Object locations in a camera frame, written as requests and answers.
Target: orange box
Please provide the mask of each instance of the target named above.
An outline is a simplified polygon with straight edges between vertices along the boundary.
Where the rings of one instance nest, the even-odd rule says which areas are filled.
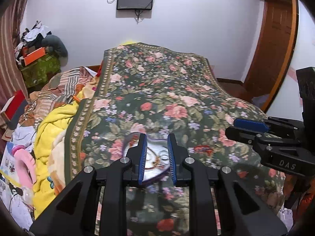
[[[45,48],[41,47],[37,50],[35,50],[34,52],[28,54],[25,58],[24,58],[24,63],[27,66],[28,64],[34,62],[36,59],[44,56],[46,54],[45,52]]]

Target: door frame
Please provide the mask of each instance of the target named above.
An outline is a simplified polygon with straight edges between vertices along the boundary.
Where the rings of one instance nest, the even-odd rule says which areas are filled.
[[[253,65],[256,63],[257,57],[258,57],[258,52],[259,52],[259,48],[261,46],[261,42],[262,42],[262,36],[264,34],[264,30],[265,30],[265,24],[266,24],[266,17],[267,17],[267,3],[265,0],[265,6],[264,6],[264,14],[263,14],[263,20],[262,20],[262,25],[261,25],[261,31],[260,31],[260,35],[259,35],[259,39],[258,39],[258,43],[257,43],[257,48],[253,57],[253,61],[250,65],[248,74],[246,75],[246,79],[244,81],[244,86],[246,88],[246,85],[249,81],[250,75],[251,73],[255,70]],[[289,44],[288,44],[288,48],[280,69],[280,73],[276,79],[276,82],[266,100],[266,102],[263,104],[263,106],[261,107],[261,110],[263,112],[267,112],[268,109],[270,108],[272,102],[274,101],[283,81],[284,78],[287,74],[287,71],[289,69],[290,63],[291,63],[291,59],[292,59],[292,55],[293,55],[293,51],[294,51],[294,47],[295,47],[295,43],[296,43],[296,36],[297,36],[297,30],[298,30],[298,17],[299,17],[299,7],[298,7],[298,0],[278,0],[281,2],[289,2],[292,3],[292,23],[291,23],[291,32],[290,32],[290,38],[289,38]]]

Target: blue gripper pad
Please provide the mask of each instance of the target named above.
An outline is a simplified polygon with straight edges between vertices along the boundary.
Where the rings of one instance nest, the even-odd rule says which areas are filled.
[[[142,145],[142,150],[141,150],[141,158],[140,158],[140,162],[139,162],[139,178],[138,178],[139,185],[141,185],[143,182],[147,151],[148,151],[148,141],[147,141],[147,138],[145,135],[143,145]]]
[[[175,159],[174,159],[173,146],[172,146],[170,135],[168,135],[168,137],[167,137],[167,149],[168,149],[168,152],[169,152],[171,177],[172,177],[172,180],[173,180],[173,184],[175,185],[176,182],[177,182],[176,163],[175,163]]]
[[[269,128],[260,121],[246,120],[246,119],[235,119],[233,123],[234,127],[242,128],[250,131],[257,131],[261,133],[265,133],[269,131]]]

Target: metal screw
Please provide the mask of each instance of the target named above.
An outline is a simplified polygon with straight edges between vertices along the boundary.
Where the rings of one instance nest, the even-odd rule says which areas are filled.
[[[229,174],[231,171],[232,171],[231,168],[228,166],[222,167],[222,172],[225,174]]]
[[[121,163],[126,164],[126,163],[128,163],[129,161],[130,161],[130,159],[129,159],[128,157],[122,157],[122,158],[120,158],[120,162],[121,162]]]
[[[192,163],[195,162],[195,159],[192,158],[192,157],[187,157],[187,158],[185,159],[185,162],[188,163],[188,164],[192,164]]]
[[[270,144],[268,144],[268,146],[266,147],[266,150],[271,151],[272,147],[270,146]]]
[[[85,173],[91,173],[91,172],[93,171],[93,167],[92,167],[92,166],[86,166],[86,167],[83,169],[83,171],[84,171]]]

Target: pink headphones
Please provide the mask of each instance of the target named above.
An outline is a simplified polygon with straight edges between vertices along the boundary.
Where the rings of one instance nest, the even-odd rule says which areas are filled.
[[[24,145],[13,147],[11,155],[16,161],[15,171],[18,174],[20,184],[32,189],[33,184],[36,182],[34,158],[25,150]]]

